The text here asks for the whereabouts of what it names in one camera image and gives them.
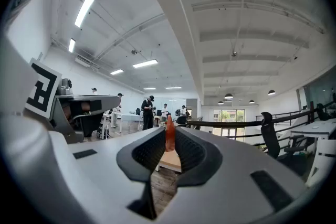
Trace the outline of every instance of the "air conditioning unit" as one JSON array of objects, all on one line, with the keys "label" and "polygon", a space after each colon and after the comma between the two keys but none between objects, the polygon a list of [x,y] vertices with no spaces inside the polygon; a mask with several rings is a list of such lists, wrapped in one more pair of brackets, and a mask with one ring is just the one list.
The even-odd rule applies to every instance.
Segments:
[{"label": "air conditioning unit", "polygon": [[75,62],[79,63],[80,65],[84,66],[84,67],[90,67],[90,62],[88,60],[86,60],[83,57],[77,56],[75,58]]}]

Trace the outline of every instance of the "green tree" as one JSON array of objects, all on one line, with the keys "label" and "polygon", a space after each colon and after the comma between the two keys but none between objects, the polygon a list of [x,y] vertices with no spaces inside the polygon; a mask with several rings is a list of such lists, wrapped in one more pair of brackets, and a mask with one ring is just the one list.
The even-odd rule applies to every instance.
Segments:
[{"label": "green tree", "polygon": [[223,122],[223,120],[229,119],[229,118],[230,118],[230,114],[226,110],[222,110],[218,115],[219,122]]},{"label": "green tree", "polygon": [[238,117],[238,121],[237,122],[244,122],[244,110],[237,110],[237,117]]}]

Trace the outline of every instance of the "desk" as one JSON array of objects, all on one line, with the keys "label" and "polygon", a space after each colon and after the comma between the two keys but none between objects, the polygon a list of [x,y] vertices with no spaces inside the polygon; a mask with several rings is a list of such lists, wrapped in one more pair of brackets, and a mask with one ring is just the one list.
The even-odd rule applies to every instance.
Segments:
[{"label": "desk", "polygon": [[120,113],[120,112],[112,112],[112,117],[111,117],[111,124],[113,123],[113,118],[117,116],[121,116],[120,119],[120,128],[119,132],[121,133],[121,128],[122,128],[122,122],[123,121],[138,121],[138,130],[140,129],[140,122],[141,122],[141,117],[139,115],[134,115],[130,113]]},{"label": "desk", "polygon": [[317,139],[328,139],[333,131],[336,130],[336,119],[327,121],[315,121],[308,125],[297,127],[291,130],[293,134],[303,134],[305,137],[314,137],[314,153],[316,152]]},{"label": "desk", "polygon": [[176,151],[163,153],[158,166],[181,172],[181,161]]}]

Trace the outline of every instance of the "man in black clothing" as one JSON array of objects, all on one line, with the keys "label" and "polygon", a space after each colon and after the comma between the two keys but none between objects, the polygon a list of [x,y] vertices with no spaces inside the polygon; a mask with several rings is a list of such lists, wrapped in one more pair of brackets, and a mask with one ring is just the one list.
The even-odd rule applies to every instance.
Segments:
[{"label": "man in black clothing", "polygon": [[142,102],[141,109],[143,109],[143,130],[147,130],[153,127],[154,116],[153,116],[153,103],[154,96],[149,96],[146,100]]}]

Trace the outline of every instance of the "person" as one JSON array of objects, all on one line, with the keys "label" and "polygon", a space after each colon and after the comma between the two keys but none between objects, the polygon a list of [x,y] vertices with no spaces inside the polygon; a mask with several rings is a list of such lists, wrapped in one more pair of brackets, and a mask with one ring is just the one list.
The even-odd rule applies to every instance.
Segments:
[{"label": "person", "polygon": [[182,106],[182,109],[181,109],[181,111],[180,111],[180,116],[186,116],[185,105]]},{"label": "person", "polygon": [[162,118],[162,121],[166,121],[167,119],[167,114],[168,114],[168,110],[167,110],[167,104],[164,104],[164,108],[161,110],[162,112],[162,115],[161,115],[161,118]]},{"label": "person", "polygon": [[[121,98],[123,97],[123,94],[119,92],[118,97],[120,98],[120,102],[121,102]],[[119,106],[117,106],[116,108],[113,108],[112,111],[121,113],[121,105],[119,104]],[[113,128],[116,128],[116,126],[117,126],[117,118],[118,118],[118,116],[114,115],[113,122],[112,122],[112,127]]]},{"label": "person", "polygon": [[96,88],[91,88],[91,90],[92,90],[92,94],[93,94],[93,95],[98,95],[98,93],[97,93],[97,89],[96,89]]},{"label": "person", "polygon": [[143,110],[143,129],[147,130],[153,127],[154,116],[153,116],[153,103],[154,96],[149,96],[146,100],[142,102],[141,109]]}]

